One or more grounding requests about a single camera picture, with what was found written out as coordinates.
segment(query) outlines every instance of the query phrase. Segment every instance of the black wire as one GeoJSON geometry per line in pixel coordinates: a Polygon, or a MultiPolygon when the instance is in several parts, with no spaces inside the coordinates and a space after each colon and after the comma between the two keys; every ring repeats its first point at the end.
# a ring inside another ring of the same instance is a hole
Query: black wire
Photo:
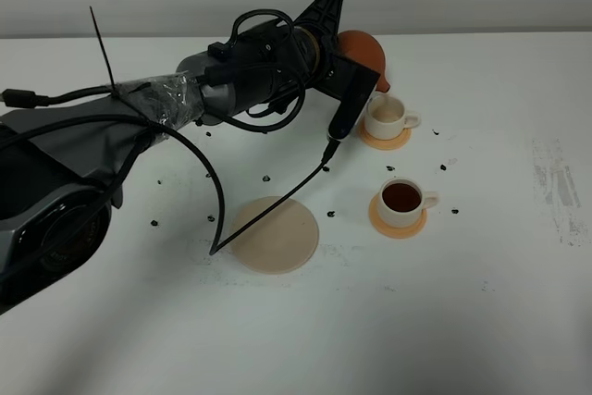
{"type": "Polygon", "coordinates": [[[99,31],[99,25],[96,23],[96,17],[94,16],[93,7],[89,6],[91,9],[91,16],[92,16],[92,24],[94,25],[94,32],[96,33],[96,38],[99,40],[99,44],[101,45],[101,53],[103,53],[103,59],[105,60],[105,65],[107,65],[107,71],[109,73],[109,80],[111,80],[111,88],[115,93],[115,81],[113,79],[113,71],[111,71],[111,64],[109,64],[109,58],[107,57],[107,52],[105,50],[105,46],[103,45],[103,38],[101,37],[101,32],[99,31]]]}
{"type": "Polygon", "coordinates": [[[111,184],[109,184],[109,187],[107,187],[105,191],[99,194],[99,196],[94,201],[84,208],[82,214],[76,219],[75,222],[71,224],[72,230],[69,232],[64,232],[62,236],[59,236],[52,242],[48,242],[47,245],[42,245],[39,250],[30,254],[29,256],[26,256],[16,264],[9,267],[8,270],[0,274],[0,284],[35,265],[35,263],[42,259],[46,254],[71,241],[111,200],[117,189],[121,187],[121,184],[123,184],[123,181],[128,176],[133,164],[136,162],[136,159],[138,159],[138,156],[146,148],[148,148],[148,146],[149,144],[145,138],[144,140],[138,140],[129,152],[113,181],[111,184]]]}
{"type": "MultiPolygon", "coordinates": [[[[12,136],[11,138],[4,140],[3,142],[0,142],[0,151],[6,149],[7,147],[9,147],[11,145],[14,145],[15,143],[27,141],[28,139],[35,138],[37,136],[42,136],[42,135],[44,135],[46,133],[50,133],[52,131],[61,130],[61,129],[69,128],[69,127],[74,127],[74,126],[78,126],[78,125],[82,125],[82,124],[94,123],[94,122],[119,122],[119,123],[125,123],[125,124],[130,124],[130,125],[137,125],[139,127],[146,127],[151,130],[158,130],[160,132],[168,134],[172,138],[181,142],[193,154],[195,154],[200,159],[200,161],[202,162],[202,164],[205,167],[205,169],[207,170],[207,172],[210,174],[210,177],[212,178],[212,181],[214,182],[214,186],[216,188],[219,215],[218,215],[213,245],[218,244],[220,237],[222,235],[222,228],[224,227],[224,214],[226,212],[226,206],[225,206],[225,202],[224,202],[224,192],[222,190],[222,184],[220,182],[220,179],[219,179],[218,175],[216,174],[216,171],[214,170],[214,167],[212,166],[210,161],[207,159],[207,157],[205,157],[205,155],[200,151],[199,148],[197,148],[190,140],[188,140],[185,136],[180,134],[178,131],[173,130],[169,127],[166,127],[162,124],[159,124],[159,123],[153,122],[153,121],[146,121],[145,119],[143,119],[141,117],[128,116],[128,115],[95,115],[95,116],[73,117],[70,119],[65,119],[65,120],[62,120],[59,122],[54,122],[52,124],[48,124],[48,125],[44,125],[42,127],[39,127],[37,129],[28,130],[28,131],[22,132],[20,134],[17,134],[15,136],[12,136]]],[[[15,273],[18,273],[18,272],[12,271],[13,267],[18,266],[19,271],[22,271],[22,269],[27,268],[26,266],[21,268],[22,265],[19,265],[19,264],[20,264],[20,262],[18,262],[16,265],[11,266],[6,272],[0,274],[0,283],[2,283],[4,280],[7,279],[6,274],[9,274],[9,276],[12,277],[12,276],[14,276],[15,273]]]]}
{"type": "Polygon", "coordinates": [[[237,39],[239,38],[239,27],[242,25],[242,22],[256,16],[275,16],[276,18],[282,19],[284,22],[286,22],[286,25],[288,25],[288,35],[279,43],[278,46],[284,44],[294,33],[294,22],[290,16],[288,16],[283,11],[279,11],[278,9],[264,8],[254,9],[238,16],[232,24],[232,33],[230,34],[230,39],[228,40],[228,43],[231,47],[234,46],[234,44],[237,42],[237,39]]]}
{"type": "Polygon", "coordinates": [[[251,113],[251,108],[249,108],[247,111],[245,111],[247,116],[252,117],[253,119],[258,119],[261,117],[269,116],[275,112],[276,112],[276,109],[273,106],[271,106],[271,104],[269,104],[265,110],[260,111],[259,113],[251,113]]]}
{"type": "Polygon", "coordinates": [[[112,93],[111,87],[107,85],[101,85],[98,87],[82,88],[74,92],[65,93],[56,97],[48,97],[39,102],[39,106],[49,106],[65,104],[66,102],[80,99],[82,97],[95,96],[97,94],[109,94],[112,93]]]}
{"type": "Polygon", "coordinates": [[[241,130],[246,130],[246,131],[250,131],[253,133],[268,133],[268,132],[280,130],[280,129],[283,129],[284,127],[286,127],[288,124],[291,123],[292,120],[294,120],[298,116],[298,114],[302,110],[302,106],[304,105],[304,99],[306,98],[306,86],[304,85],[304,81],[302,80],[301,76],[298,74],[298,72],[294,68],[288,67],[286,65],[282,65],[279,63],[262,62],[262,63],[256,63],[256,64],[239,65],[236,67],[224,67],[224,69],[228,70],[228,72],[233,71],[235,73],[264,70],[264,69],[274,69],[274,70],[279,70],[280,72],[286,71],[287,73],[289,73],[291,75],[291,77],[293,78],[293,80],[296,82],[296,84],[298,86],[298,99],[296,100],[296,105],[294,106],[294,108],[292,108],[292,111],[290,111],[285,118],[283,118],[282,120],[280,120],[279,122],[277,122],[275,124],[270,124],[270,125],[247,124],[246,122],[242,122],[240,120],[237,120],[234,117],[227,116],[226,114],[224,114],[214,108],[206,108],[205,109],[206,114],[213,116],[217,119],[220,119],[223,122],[226,122],[227,124],[229,124],[233,127],[236,127],[238,129],[241,129],[241,130]]]}
{"type": "Polygon", "coordinates": [[[237,231],[235,231],[234,233],[232,233],[230,236],[228,236],[225,240],[223,240],[222,242],[220,242],[218,245],[213,244],[212,245],[212,248],[210,250],[210,256],[213,255],[213,254],[216,254],[216,252],[218,252],[220,249],[222,249],[223,247],[225,247],[227,244],[229,244],[230,242],[233,242],[234,240],[236,240],[237,237],[239,237],[247,228],[251,227],[253,224],[256,224],[261,219],[263,219],[264,217],[266,217],[267,215],[269,215],[269,213],[271,213],[276,208],[278,208],[280,205],[282,205],[283,203],[285,203],[296,191],[298,191],[299,189],[301,189],[302,187],[304,187],[312,178],[314,178],[318,174],[318,172],[323,169],[324,166],[325,166],[325,162],[322,162],[300,184],[298,184],[296,187],[294,187],[292,190],[290,190],[288,193],[286,193],[280,199],[278,199],[277,201],[275,201],[273,204],[269,205],[266,208],[266,210],[264,210],[263,212],[261,212],[259,215],[257,215],[253,219],[251,219],[244,226],[242,226],[237,231]]]}

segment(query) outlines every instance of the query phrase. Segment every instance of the cup of tea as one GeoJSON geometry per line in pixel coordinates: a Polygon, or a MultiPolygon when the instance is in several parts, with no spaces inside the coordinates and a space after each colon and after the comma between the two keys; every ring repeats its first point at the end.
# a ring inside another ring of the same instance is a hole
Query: cup of tea
{"type": "Polygon", "coordinates": [[[439,200],[435,191],[423,191],[417,182],[408,178],[395,178],[380,188],[376,210],[389,226],[404,228],[416,223],[422,211],[439,200]]]}
{"type": "Polygon", "coordinates": [[[374,138],[395,139],[404,129],[414,129],[422,119],[416,111],[408,110],[400,99],[388,94],[377,94],[366,105],[364,127],[374,138]]]}

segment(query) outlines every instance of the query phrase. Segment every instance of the orange coaster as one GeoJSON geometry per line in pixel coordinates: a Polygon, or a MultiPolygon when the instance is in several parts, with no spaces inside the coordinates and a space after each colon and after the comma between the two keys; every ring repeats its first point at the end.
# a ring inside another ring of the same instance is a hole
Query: orange coaster
{"type": "Polygon", "coordinates": [[[404,240],[405,238],[411,238],[415,236],[417,233],[422,231],[424,225],[427,221],[427,211],[424,209],[422,210],[422,215],[419,217],[416,223],[408,226],[408,227],[391,227],[378,215],[378,208],[376,206],[376,202],[378,201],[378,195],[375,194],[372,201],[370,201],[370,206],[368,207],[368,216],[370,216],[370,222],[374,226],[374,228],[389,238],[396,238],[398,240],[404,240]]]}
{"type": "Polygon", "coordinates": [[[360,126],[358,127],[358,131],[362,141],[371,147],[377,148],[378,150],[396,150],[401,148],[411,138],[411,129],[404,129],[401,134],[394,139],[388,139],[386,141],[377,139],[366,131],[363,119],[362,123],[360,123],[360,126]]]}

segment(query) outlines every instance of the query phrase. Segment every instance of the round beige pad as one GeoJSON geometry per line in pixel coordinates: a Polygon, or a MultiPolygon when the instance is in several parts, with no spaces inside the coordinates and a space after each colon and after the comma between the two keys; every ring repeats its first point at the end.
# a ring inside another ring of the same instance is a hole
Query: round beige pad
{"type": "MultiPolygon", "coordinates": [[[[279,196],[268,196],[246,204],[232,223],[232,232],[278,199],[279,196]]],[[[288,199],[234,240],[232,252],[250,269],[276,275],[306,263],[317,245],[315,217],[304,205],[288,199]]]]}

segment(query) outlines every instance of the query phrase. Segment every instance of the cable connector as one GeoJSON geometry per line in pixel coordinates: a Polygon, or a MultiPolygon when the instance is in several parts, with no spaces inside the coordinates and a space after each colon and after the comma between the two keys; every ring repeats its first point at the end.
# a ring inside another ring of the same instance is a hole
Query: cable connector
{"type": "Polygon", "coordinates": [[[0,94],[0,102],[11,108],[35,108],[48,99],[48,96],[39,96],[28,90],[4,90],[0,94]]]}
{"type": "Polygon", "coordinates": [[[333,139],[330,136],[328,136],[328,139],[329,139],[329,143],[327,144],[327,148],[325,148],[325,151],[323,152],[323,158],[321,160],[321,163],[323,165],[325,165],[326,163],[328,163],[331,160],[331,158],[333,157],[333,154],[335,154],[335,152],[339,148],[339,144],[341,143],[337,139],[333,139]]]}

